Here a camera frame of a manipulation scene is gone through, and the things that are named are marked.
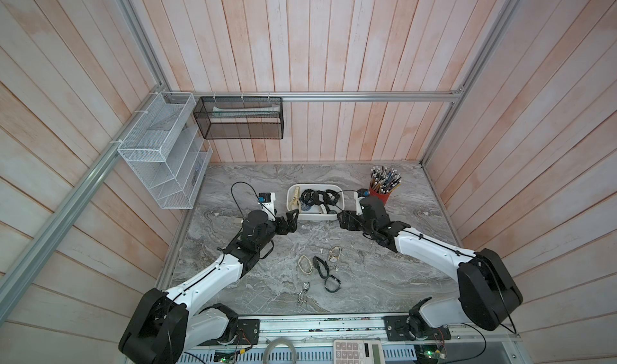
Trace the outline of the bundle of pens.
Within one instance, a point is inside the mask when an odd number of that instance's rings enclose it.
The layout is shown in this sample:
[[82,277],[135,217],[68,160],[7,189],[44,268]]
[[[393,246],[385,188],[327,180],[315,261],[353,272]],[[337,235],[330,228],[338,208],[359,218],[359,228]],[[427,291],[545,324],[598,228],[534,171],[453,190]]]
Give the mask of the bundle of pens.
[[371,169],[370,188],[379,195],[388,195],[398,187],[401,179],[401,174],[392,167],[374,166]]

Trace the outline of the gold metal watch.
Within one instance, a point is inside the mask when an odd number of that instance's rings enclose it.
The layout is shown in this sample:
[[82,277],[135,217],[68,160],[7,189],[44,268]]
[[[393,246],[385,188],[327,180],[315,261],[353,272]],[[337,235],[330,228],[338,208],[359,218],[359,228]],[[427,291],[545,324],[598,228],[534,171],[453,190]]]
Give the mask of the gold metal watch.
[[340,246],[332,247],[331,250],[329,250],[329,256],[328,256],[329,263],[337,263],[340,259],[341,251],[342,249]]

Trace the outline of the white plastic storage box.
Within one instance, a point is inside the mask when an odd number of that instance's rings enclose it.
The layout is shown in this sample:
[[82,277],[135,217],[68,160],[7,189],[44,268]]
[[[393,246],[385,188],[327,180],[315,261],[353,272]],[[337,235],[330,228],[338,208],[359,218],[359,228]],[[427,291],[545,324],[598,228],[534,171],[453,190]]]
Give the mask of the white plastic storage box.
[[[336,213],[326,214],[323,206],[314,205],[311,208],[306,209],[302,203],[300,202],[300,195],[306,189],[313,189],[315,191],[326,191],[327,189],[332,189],[337,191],[340,195],[340,198],[337,202],[337,207],[332,207]],[[299,220],[308,220],[308,221],[326,221],[326,220],[337,220],[337,215],[342,212],[342,209],[345,207],[345,198],[342,189],[333,184],[319,184],[319,183],[300,183],[292,185],[289,187],[286,196],[286,205],[288,211],[292,211],[295,209],[299,210]]]

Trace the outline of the black mesh wall basket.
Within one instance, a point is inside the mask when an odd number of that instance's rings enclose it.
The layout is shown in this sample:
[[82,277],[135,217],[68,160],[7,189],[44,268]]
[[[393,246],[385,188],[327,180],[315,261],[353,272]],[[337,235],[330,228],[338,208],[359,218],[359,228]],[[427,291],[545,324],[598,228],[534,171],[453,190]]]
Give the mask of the black mesh wall basket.
[[279,97],[200,97],[193,111],[207,140],[281,140],[283,101]]

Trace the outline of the tan band watch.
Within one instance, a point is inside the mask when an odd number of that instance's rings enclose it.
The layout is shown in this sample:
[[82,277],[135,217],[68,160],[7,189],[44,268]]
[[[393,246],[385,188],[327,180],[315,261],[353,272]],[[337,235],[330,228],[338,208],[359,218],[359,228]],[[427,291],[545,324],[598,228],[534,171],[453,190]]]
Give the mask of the tan band watch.
[[308,256],[301,255],[297,261],[297,266],[298,269],[300,269],[300,271],[307,276],[310,276],[313,273],[313,263]]

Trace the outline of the black strap watch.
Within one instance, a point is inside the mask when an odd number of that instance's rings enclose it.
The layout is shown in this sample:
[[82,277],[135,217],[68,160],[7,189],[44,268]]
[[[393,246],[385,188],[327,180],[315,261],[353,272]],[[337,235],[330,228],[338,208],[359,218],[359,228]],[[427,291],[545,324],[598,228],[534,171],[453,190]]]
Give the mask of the black strap watch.
[[312,261],[313,267],[317,270],[319,276],[322,279],[327,279],[330,276],[330,269],[327,262],[319,258],[318,256],[314,256]]

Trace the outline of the white calculator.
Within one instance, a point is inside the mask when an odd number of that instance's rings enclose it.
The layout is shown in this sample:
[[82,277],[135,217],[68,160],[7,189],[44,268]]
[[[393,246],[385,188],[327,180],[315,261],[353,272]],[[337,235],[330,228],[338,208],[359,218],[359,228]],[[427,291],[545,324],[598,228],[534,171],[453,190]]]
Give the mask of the white calculator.
[[335,340],[336,364],[384,364],[386,362],[379,340]]

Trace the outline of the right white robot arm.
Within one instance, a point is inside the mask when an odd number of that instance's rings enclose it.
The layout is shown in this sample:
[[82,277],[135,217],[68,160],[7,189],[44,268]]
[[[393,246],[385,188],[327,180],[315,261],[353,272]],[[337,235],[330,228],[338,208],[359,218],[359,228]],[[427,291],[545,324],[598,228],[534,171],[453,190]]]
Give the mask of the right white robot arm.
[[466,322],[482,330],[496,330],[524,301],[495,251],[458,248],[403,221],[394,221],[375,196],[357,200],[355,211],[341,211],[337,219],[342,228],[361,231],[378,245],[416,258],[457,283],[456,296],[435,301],[427,297],[410,309],[407,329],[413,339],[426,339],[432,330]]

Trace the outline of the red pen cup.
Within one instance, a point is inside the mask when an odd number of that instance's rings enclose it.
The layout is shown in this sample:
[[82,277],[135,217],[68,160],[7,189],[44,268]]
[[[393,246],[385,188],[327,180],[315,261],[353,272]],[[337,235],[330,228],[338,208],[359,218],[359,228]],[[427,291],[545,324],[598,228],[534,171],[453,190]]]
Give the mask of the red pen cup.
[[382,189],[375,190],[373,187],[371,187],[369,189],[369,193],[371,196],[376,196],[378,199],[380,199],[383,204],[386,204],[390,198],[390,192],[384,191]]

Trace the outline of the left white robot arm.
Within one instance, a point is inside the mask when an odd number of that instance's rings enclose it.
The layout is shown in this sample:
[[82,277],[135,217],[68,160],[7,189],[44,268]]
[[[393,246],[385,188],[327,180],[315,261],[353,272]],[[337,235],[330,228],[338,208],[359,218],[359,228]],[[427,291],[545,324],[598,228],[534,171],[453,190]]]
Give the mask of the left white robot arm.
[[233,339],[238,314],[220,303],[206,304],[266,256],[262,250],[275,235],[297,230],[299,211],[271,220],[266,211],[251,211],[217,260],[175,287],[143,295],[118,344],[134,363],[175,363],[203,342]]

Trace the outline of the small black watch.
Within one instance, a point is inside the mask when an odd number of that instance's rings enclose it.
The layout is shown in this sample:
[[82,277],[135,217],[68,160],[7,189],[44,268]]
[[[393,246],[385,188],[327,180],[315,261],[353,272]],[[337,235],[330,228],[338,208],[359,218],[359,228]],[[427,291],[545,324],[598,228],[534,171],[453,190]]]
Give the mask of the small black watch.
[[329,275],[324,280],[324,287],[328,293],[337,293],[342,288],[342,282],[334,275]]

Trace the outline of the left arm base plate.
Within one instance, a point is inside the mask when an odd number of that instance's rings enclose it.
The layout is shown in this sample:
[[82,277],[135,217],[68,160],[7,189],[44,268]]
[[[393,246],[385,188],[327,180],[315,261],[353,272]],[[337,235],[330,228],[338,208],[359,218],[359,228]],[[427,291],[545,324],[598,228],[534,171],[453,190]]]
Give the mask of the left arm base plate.
[[212,339],[200,346],[254,346],[259,342],[260,320],[257,318],[239,319],[230,322],[220,338]]

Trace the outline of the black chunky watch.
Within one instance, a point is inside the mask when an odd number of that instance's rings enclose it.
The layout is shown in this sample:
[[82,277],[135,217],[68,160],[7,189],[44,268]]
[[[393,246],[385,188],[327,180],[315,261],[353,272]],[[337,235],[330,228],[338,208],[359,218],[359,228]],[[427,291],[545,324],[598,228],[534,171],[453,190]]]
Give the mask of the black chunky watch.
[[319,193],[313,189],[306,189],[300,195],[300,202],[308,209],[314,205],[321,205]]

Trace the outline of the silver metal watch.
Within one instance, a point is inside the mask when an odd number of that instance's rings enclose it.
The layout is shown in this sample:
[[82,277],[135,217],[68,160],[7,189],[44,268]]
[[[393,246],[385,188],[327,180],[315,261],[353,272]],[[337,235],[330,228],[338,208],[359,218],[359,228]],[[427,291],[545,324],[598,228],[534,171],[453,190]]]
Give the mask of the silver metal watch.
[[306,301],[307,293],[310,289],[310,286],[310,283],[307,281],[302,284],[302,289],[298,294],[297,304],[301,305]]

